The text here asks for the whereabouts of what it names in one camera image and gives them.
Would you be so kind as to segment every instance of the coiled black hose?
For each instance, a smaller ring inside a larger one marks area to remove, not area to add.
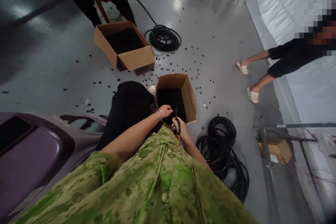
[[[182,43],[182,39],[180,35],[169,27],[166,27],[161,24],[158,25],[154,21],[152,16],[149,14],[147,9],[143,6],[143,4],[139,0],[137,1],[143,7],[143,9],[147,12],[148,16],[151,18],[151,20],[155,24],[153,29],[149,29],[148,31],[145,32],[145,37],[146,37],[146,34],[149,33],[148,42],[150,43],[150,45],[155,47],[159,51],[164,51],[164,52],[176,51]]]
[[[220,180],[226,179],[230,169],[236,170],[236,178],[229,188],[244,202],[249,190],[250,177],[245,165],[232,150],[237,136],[235,126],[226,117],[216,116],[208,125],[208,134],[197,140],[197,148]]]

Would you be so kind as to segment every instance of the cardboard box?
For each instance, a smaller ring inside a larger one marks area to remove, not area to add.
[[[272,139],[268,140],[267,143],[272,162],[284,165],[285,163],[288,163],[290,161],[292,153],[287,142],[284,139]],[[263,158],[265,158],[264,145],[262,142],[259,142],[258,144],[260,149],[262,150],[261,155]]]
[[[136,32],[144,44],[144,47],[117,55],[106,40],[105,35],[118,33],[128,28],[132,28]],[[94,43],[103,50],[112,65],[118,68],[119,71],[125,69],[132,71],[155,63],[151,45],[138,28],[130,21],[97,25],[94,37]]]
[[[181,89],[186,114],[186,124],[197,121],[196,97],[188,75],[184,73],[171,73],[159,77],[155,90],[155,101],[158,103],[157,92],[160,89]]]

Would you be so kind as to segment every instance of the metal rack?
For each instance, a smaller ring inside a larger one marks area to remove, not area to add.
[[[264,152],[265,152],[265,176],[266,176],[266,185],[268,187],[268,197],[270,200],[270,211],[272,216],[272,223],[281,223],[280,221],[280,215],[279,215],[279,209],[278,209],[278,203],[275,195],[275,188],[274,188],[274,171],[272,167],[271,157],[270,157],[270,151],[268,148],[268,138],[271,134],[276,134],[280,136],[283,139],[287,139],[290,141],[298,141],[300,143],[300,147],[304,156],[304,160],[307,164],[309,175],[311,177],[311,180],[314,185],[314,189],[316,191],[317,197],[319,202],[317,204],[321,204],[322,212],[324,215],[324,220],[328,221],[330,216],[328,216],[328,213],[326,211],[326,207],[323,204],[323,200],[321,198],[321,194],[318,189],[317,182],[314,177],[316,177],[313,172],[311,165],[309,164],[307,153],[304,149],[303,143],[304,142],[315,142],[318,143],[323,150],[321,150],[328,162],[328,165],[330,167],[331,173],[333,174],[334,178],[336,178],[336,159],[330,158],[330,153],[332,151],[335,151],[335,149],[331,150],[330,146],[328,146],[326,141],[326,134],[330,134],[330,131],[333,130],[335,132],[336,130],[336,123],[314,123],[314,124],[287,124],[287,125],[260,125],[260,126],[254,126],[254,129],[258,130],[258,136],[259,140],[262,142],[264,146]],[[292,131],[295,130],[303,130],[310,128],[316,132],[316,136],[314,136],[313,139],[310,138],[301,138],[296,137],[294,135],[289,134],[289,130]]]

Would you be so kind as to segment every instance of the silver bracelet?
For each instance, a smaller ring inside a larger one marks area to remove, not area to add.
[[[162,119],[161,119],[161,121],[163,121],[163,113],[162,113],[162,111],[161,111],[161,110],[157,110],[157,111],[160,111],[160,112],[161,112],[161,114],[162,114]]]

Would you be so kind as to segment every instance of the white crocs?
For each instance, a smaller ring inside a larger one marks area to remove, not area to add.
[[[247,94],[248,94],[248,97],[249,97],[250,101],[253,102],[253,103],[258,103],[259,102],[259,99],[258,99],[259,93],[250,90],[250,87],[248,87],[246,90],[247,90]]]
[[[156,86],[155,85],[152,85],[150,86],[150,88],[148,89],[148,91],[151,93],[153,92],[153,95],[155,94],[155,89],[156,89]]]
[[[243,74],[245,74],[245,75],[247,75],[248,74],[248,70],[247,70],[247,66],[243,66],[242,65],[242,61],[237,61],[236,62],[236,66],[240,69],[240,71],[243,73]]]

